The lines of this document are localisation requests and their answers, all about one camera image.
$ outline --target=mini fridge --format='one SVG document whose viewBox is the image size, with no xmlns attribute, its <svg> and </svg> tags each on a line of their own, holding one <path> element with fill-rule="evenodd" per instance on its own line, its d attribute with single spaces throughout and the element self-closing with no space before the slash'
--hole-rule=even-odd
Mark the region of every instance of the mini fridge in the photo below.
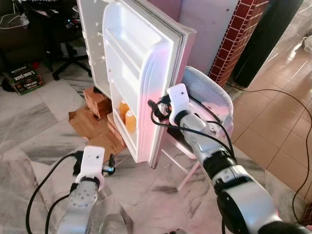
<svg viewBox="0 0 312 234">
<path fill-rule="evenodd" d="M 135 162 L 152 166 L 166 130 L 152 123 L 147 102 L 181 82 L 196 31 L 145 0 L 78 0 L 78 6 L 94 84 L 111 99 Z M 134 133 L 120 117 L 122 100 L 136 117 Z"/>
</svg>

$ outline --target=plastic bottle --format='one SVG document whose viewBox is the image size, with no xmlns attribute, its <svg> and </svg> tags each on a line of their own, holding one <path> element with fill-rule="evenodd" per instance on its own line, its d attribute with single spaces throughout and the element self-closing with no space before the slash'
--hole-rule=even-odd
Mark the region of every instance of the plastic bottle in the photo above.
<svg viewBox="0 0 312 234">
<path fill-rule="evenodd" d="M 119 110 L 120 110 L 120 117 L 123 123 L 126 123 L 126 113 L 127 111 L 130 110 L 130 108 L 124 100 L 121 100 L 121 103 L 119 105 Z"/>
<path fill-rule="evenodd" d="M 126 128 L 129 133 L 134 133 L 137 128 L 137 119 L 130 110 L 126 113 Z"/>
</svg>

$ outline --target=red brick wall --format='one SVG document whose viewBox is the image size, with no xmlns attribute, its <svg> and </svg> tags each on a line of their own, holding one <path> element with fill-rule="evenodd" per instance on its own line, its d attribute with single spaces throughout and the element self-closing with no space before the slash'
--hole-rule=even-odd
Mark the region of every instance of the red brick wall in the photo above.
<svg viewBox="0 0 312 234">
<path fill-rule="evenodd" d="M 228 81 L 254 32 L 268 0 L 239 0 L 208 76 L 220 86 Z"/>
</svg>

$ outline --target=open fridge door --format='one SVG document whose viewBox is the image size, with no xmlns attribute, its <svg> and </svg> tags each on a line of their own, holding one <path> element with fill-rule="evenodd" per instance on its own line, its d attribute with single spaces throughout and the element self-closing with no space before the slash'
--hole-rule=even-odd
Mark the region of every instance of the open fridge door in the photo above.
<svg viewBox="0 0 312 234">
<path fill-rule="evenodd" d="M 108 4 L 102 27 L 116 126 L 135 162 L 151 164 L 164 131 L 152 123 L 147 102 L 157 101 L 168 87 L 181 82 L 196 31 L 145 0 Z M 136 117 L 133 133 L 120 116 L 122 100 Z"/>
</svg>

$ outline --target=white chair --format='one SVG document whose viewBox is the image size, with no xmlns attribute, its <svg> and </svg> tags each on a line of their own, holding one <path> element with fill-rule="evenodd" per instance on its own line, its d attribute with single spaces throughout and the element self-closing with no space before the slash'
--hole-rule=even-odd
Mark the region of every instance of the white chair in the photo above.
<svg viewBox="0 0 312 234">
<path fill-rule="evenodd" d="M 230 96 L 208 76 L 190 66 L 187 66 L 185 69 L 182 83 L 187 88 L 192 113 L 197 113 L 203 120 L 216 121 L 218 119 L 227 130 L 229 136 L 231 136 L 233 131 L 233 103 Z M 216 138 L 226 142 L 226 136 L 219 126 L 211 124 L 209 127 L 215 133 Z M 168 129 L 166 139 L 186 156 L 196 159 L 191 147 L 184 141 L 180 131 Z M 196 161 L 194 166 L 187 170 L 168 151 L 165 149 L 161 151 L 185 172 L 186 176 L 177 188 L 181 190 L 200 166 L 199 162 Z"/>
</svg>

